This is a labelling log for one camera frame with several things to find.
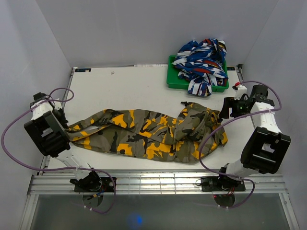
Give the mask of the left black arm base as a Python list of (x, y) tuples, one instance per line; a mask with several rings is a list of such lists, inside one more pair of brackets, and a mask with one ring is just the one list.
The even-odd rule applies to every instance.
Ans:
[(74, 185), (74, 192), (83, 193), (82, 201), (84, 205), (94, 208), (102, 204), (105, 193), (115, 191), (116, 177), (113, 177), (114, 183), (110, 178), (100, 177), (90, 179), (70, 179), (70, 183)]

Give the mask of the camouflage yellow green trousers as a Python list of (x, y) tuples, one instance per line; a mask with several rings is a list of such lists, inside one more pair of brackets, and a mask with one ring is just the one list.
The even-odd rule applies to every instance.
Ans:
[(219, 111), (183, 102), (174, 118), (159, 112), (105, 109), (65, 131), (77, 147), (154, 161), (195, 164), (228, 142)]

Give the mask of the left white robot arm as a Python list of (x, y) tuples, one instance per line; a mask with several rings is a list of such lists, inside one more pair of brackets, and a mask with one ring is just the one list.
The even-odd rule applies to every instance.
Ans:
[(102, 180), (94, 171), (83, 170), (89, 164), (80, 161), (71, 151), (67, 128), (67, 120), (61, 102), (51, 102), (45, 93), (37, 93), (30, 103), (32, 118), (24, 124), (24, 128), (39, 151), (62, 162), (66, 167), (73, 167), (75, 179), (70, 183), (88, 191), (96, 192), (102, 187)]

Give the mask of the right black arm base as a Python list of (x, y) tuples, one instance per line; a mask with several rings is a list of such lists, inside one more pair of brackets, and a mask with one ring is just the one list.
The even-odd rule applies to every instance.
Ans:
[(235, 192), (246, 190), (243, 181), (237, 181), (226, 176), (201, 177), (196, 181), (203, 192), (213, 192), (213, 198), (217, 205), (232, 207), (235, 203)]

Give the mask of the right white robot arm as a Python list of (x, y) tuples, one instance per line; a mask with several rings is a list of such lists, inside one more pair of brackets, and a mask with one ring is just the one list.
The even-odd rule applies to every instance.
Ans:
[(251, 115), (255, 130), (243, 148), (239, 160), (228, 163), (220, 169), (217, 186), (222, 190), (237, 187), (245, 178), (255, 173), (274, 174), (278, 171), (290, 146), (291, 139), (278, 128), (274, 117), (274, 101), (268, 98), (268, 88), (254, 85), (250, 94), (240, 83), (233, 86), (236, 94), (226, 97), (220, 118), (237, 118)]

